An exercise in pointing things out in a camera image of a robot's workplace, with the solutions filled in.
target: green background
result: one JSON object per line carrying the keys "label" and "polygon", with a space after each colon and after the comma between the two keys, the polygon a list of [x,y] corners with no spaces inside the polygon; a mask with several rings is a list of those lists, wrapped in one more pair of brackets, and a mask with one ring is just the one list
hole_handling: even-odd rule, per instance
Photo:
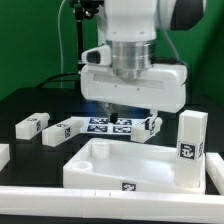
{"label": "green background", "polygon": [[[0,99],[60,73],[57,15],[62,0],[1,0]],[[203,20],[190,31],[170,31],[191,68],[191,88],[224,106],[224,1],[208,0]],[[97,43],[96,23],[84,22],[85,49]],[[66,3],[62,13],[65,71],[76,71],[76,24]],[[158,32],[157,56],[172,56]]]}

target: black tabletop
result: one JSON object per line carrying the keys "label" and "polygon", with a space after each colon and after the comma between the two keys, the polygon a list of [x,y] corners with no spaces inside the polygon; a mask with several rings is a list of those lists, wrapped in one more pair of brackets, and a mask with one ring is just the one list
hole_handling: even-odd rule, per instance
{"label": "black tabletop", "polygon": [[[15,124],[33,113],[50,114],[49,126],[71,116],[105,117],[100,103],[86,101],[80,92],[79,82],[75,89],[18,89],[0,101],[0,143],[10,144],[10,162],[0,172],[0,184],[8,186],[62,187],[63,166],[93,137],[130,141],[130,136],[105,136],[79,134],[53,148],[42,145],[41,133],[30,141],[16,140]],[[148,110],[115,106],[119,117],[144,119]],[[224,109],[208,97],[188,94],[184,110],[208,112],[208,128],[205,150],[224,152]],[[146,144],[176,146],[178,114],[160,112],[163,119],[160,133]],[[217,190],[207,176],[207,194]],[[144,223],[121,220],[93,220],[56,217],[0,216],[0,223]]]}

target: white upright block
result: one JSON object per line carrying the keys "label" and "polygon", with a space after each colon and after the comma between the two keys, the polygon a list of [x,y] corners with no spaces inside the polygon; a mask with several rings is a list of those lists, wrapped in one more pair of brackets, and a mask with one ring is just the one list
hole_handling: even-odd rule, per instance
{"label": "white upright block", "polygon": [[207,118],[207,113],[189,110],[180,115],[174,175],[177,185],[200,185]]}
{"label": "white upright block", "polygon": [[0,171],[9,162],[9,145],[0,144]]}

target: white container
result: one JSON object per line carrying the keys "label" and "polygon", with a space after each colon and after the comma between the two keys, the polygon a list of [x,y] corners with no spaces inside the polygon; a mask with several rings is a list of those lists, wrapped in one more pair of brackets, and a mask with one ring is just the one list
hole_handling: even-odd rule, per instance
{"label": "white container", "polygon": [[[174,182],[176,148],[106,139],[91,139],[64,167],[65,188],[139,192],[205,193],[205,162],[200,186],[188,188]],[[74,170],[76,164],[83,171]]]}

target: white block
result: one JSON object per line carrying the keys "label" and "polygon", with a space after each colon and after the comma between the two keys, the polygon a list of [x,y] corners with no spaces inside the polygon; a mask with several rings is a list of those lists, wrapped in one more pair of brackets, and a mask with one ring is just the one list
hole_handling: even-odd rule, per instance
{"label": "white block", "polygon": [[0,171],[9,162],[9,160],[10,160],[9,145],[0,144]]}
{"label": "white block", "polygon": [[145,124],[140,123],[132,127],[131,129],[131,141],[144,143],[151,137],[155,136],[158,132],[160,132],[160,127],[162,125],[162,119],[156,118],[155,126],[152,130],[145,130]]}
{"label": "white block", "polygon": [[47,113],[35,113],[16,125],[16,138],[30,140],[48,126]]}
{"label": "white block", "polygon": [[0,214],[224,223],[224,197],[62,188],[0,187]]}
{"label": "white block", "polygon": [[189,110],[180,115],[174,176],[179,186],[200,186],[207,117],[207,113]]}
{"label": "white block", "polygon": [[70,118],[53,125],[42,132],[42,144],[55,147],[78,135],[83,124],[83,121]]}
{"label": "white block", "polygon": [[206,153],[206,171],[221,195],[224,195],[224,161],[218,153]]}

